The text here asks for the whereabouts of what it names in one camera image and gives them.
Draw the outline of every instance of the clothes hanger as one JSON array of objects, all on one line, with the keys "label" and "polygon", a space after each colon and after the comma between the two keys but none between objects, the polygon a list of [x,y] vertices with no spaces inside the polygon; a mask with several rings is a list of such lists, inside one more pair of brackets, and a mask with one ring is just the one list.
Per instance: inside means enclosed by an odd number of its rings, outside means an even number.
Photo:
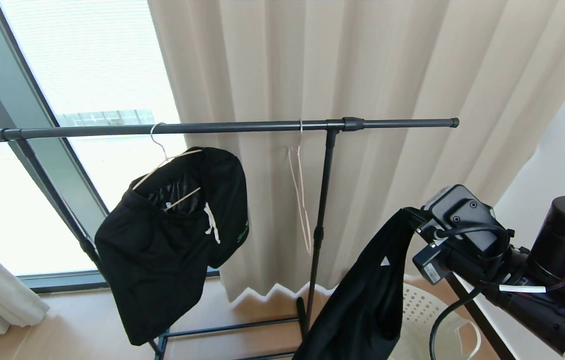
[{"label": "clothes hanger", "polygon": [[294,166],[292,166],[292,152],[294,146],[289,146],[287,150],[287,158],[289,159],[289,169],[291,169],[291,178],[293,187],[296,189],[296,201],[298,202],[298,214],[300,215],[300,228],[302,230],[302,239],[305,241],[305,249],[308,254],[312,254],[312,235],[310,233],[310,217],[305,207],[305,183],[303,183],[303,164],[301,162],[301,143],[303,142],[303,119],[300,119],[300,138],[298,146],[296,146],[296,157],[298,159],[298,177],[300,178],[300,191],[296,182],[296,174],[294,174]]},{"label": "clothes hanger", "polygon": [[[157,144],[158,146],[160,146],[160,148],[163,151],[164,154],[164,160],[158,164],[158,166],[156,166],[154,168],[154,170],[150,171],[147,173],[147,175],[143,176],[143,178],[140,179],[139,182],[136,183],[136,185],[134,185],[131,189],[132,191],[135,191],[138,187],[141,186],[141,184],[143,182],[145,182],[145,180],[147,180],[147,178],[149,178],[153,173],[156,173],[156,171],[161,168],[161,166],[163,166],[164,164],[168,163],[169,160],[175,159],[175,158],[179,158],[179,157],[184,157],[185,155],[189,155],[189,154],[194,154],[194,153],[200,153],[202,150],[192,150],[192,151],[186,151],[183,153],[179,153],[178,155],[175,156],[167,156],[167,151],[165,150],[165,147],[159,143],[158,141],[156,141],[156,139],[154,139],[154,129],[158,126],[158,125],[164,125],[164,122],[159,122],[159,123],[155,123],[152,127],[151,130],[149,131],[149,137],[151,137],[151,141],[153,141],[155,144]],[[192,196],[193,194],[195,194],[196,192],[200,191],[200,186],[197,187],[196,189],[194,189],[194,191],[186,194],[185,196],[183,196],[182,198],[180,198],[178,201],[176,201],[175,203],[172,203],[171,205],[169,205],[166,209],[164,209],[164,212],[167,212],[167,210],[175,207],[176,205],[180,204],[181,202],[183,202],[185,199],[189,198],[189,196]]]}]

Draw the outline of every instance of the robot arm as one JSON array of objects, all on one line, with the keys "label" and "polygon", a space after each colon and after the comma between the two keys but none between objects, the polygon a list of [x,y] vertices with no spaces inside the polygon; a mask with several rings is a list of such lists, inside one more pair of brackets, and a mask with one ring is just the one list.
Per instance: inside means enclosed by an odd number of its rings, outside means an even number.
[{"label": "robot arm", "polygon": [[435,285],[450,272],[458,274],[475,287],[472,296],[482,292],[565,357],[565,196],[552,202],[531,250],[511,246],[514,231],[463,185],[407,210],[428,243],[413,257],[425,279]]}]

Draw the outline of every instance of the basket handle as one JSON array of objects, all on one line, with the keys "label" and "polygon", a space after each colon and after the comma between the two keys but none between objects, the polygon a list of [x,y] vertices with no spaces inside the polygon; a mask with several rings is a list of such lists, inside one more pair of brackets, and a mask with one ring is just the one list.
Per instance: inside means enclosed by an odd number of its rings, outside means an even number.
[{"label": "basket handle", "polygon": [[459,330],[466,324],[470,324],[474,329],[474,332],[476,333],[476,346],[474,346],[473,350],[470,351],[469,353],[466,354],[463,353],[462,354],[463,358],[459,360],[470,360],[481,349],[481,342],[482,342],[481,329],[474,323],[474,321],[469,321],[464,317],[458,317],[456,320],[452,321],[449,325],[454,326],[454,328],[456,329],[456,334],[458,335],[458,339],[462,344],[463,339],[461,338],[461,333]]}]

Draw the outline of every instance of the floor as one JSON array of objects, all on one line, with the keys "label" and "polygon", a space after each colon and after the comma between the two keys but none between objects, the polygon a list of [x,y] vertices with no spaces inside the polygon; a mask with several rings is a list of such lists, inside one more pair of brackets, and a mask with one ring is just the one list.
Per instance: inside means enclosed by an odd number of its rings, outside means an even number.
[{"label": "floor", "polygon": [[[447,284],[437,285],[436,289],[436,296],[446,303],[457,299]],[[109,290],[59,292],[42,297],[51,310],[36,326],[12,326],[0,335],[0,360],[153,359],[150,346],[132,346],[127,342]],[[328,297],[328,292],[317,291],[314,309],[321,310]],[[470,319],[466,310],[461,309],[459,313]],[[179,319],[171,330],[194,330],[295,315],[294,295],[284,289],[274,288],[266,298],[243,294],[230,304],[219,278],[209,278],[198,305]],[[300,328],[296,322],[177,337],[169,340],[165,360],[230,360],[283,353],[293,351],[300,342]],[[473,359],[497,360],[498,356],[484,337],[482,344]]]}]

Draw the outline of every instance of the green embroidered logo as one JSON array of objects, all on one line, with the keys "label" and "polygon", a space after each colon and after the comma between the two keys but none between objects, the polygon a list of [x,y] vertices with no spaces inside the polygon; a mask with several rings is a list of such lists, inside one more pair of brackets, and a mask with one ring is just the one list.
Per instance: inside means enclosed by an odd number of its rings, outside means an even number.
[{"label": "green embroidered logo", "polygon": [[249,232],[249,220],[246,221],[246,223],[244,223],[244,230],[243,232],[238,235],[238,243],[241,243],[241,241],[243,241],[243,238],[245,237],[245,235],[247,235],[247,233]]}]

